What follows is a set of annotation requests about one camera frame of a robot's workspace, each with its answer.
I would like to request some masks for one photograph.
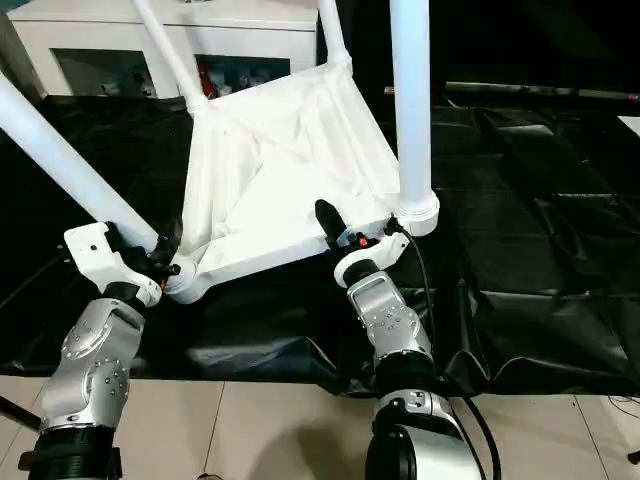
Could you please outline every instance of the red object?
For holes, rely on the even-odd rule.
[[[198,73],[200,74],[200,83],[202,84],[202,92],[207,96],[209,100],[216,98],[216,90],[213,87],[213,82],[209,78],[209,69],[206,65],[198,65]]]

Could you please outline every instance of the floor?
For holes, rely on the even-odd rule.
[[[39,413],[44,379],[0,377],[0,395]],[[640,480],[625,458],[640,449],[640,405],[607,397],[483,395],[506,480]],[[454,407],[490,472],[482,434]],[[193,480],[363,479],[373,402],[314,385],[134,381],[116,443],[126,477]],[[20,454],[35,434],[0,418],[0,479],[25,479]]]

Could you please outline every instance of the black fabric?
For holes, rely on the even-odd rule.
[[[181,102],[50,98],[43,111],[151,224],[179,215],[191,134]],[[419,243],[438,369],[468,394],[637,393],[640,139],[587,114],[442,109],[433,121],[442,210]],[[97,295],[56,245],[91,219],[9,140],[0,158],[0,373],[47,375]],[[411,249],[389,273],[424,315]],[[194,305],[163,299],[145,316],[138,377],[372,391],[371,348],[322,256],[216,286]]]

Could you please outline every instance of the white cabinet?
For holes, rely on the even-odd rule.
[[[152,6],[194,77],[194,55],[285,61],[287,73],[315,65],[317,0],[153,0]],[[152,96],[180,95],[131,0],[33,0],[9,18],[46,94],[108,95],[117,83],[111,79],[127,75],[129,83],[148,84]],[[114,51],[129,53],[118,58]]]

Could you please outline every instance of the white fabric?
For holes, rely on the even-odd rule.
[[[397,160],[347,62],[215,99],[194,123],[181,253],[214,283],[324,250],[319,198],[354,230],[397,205]]]

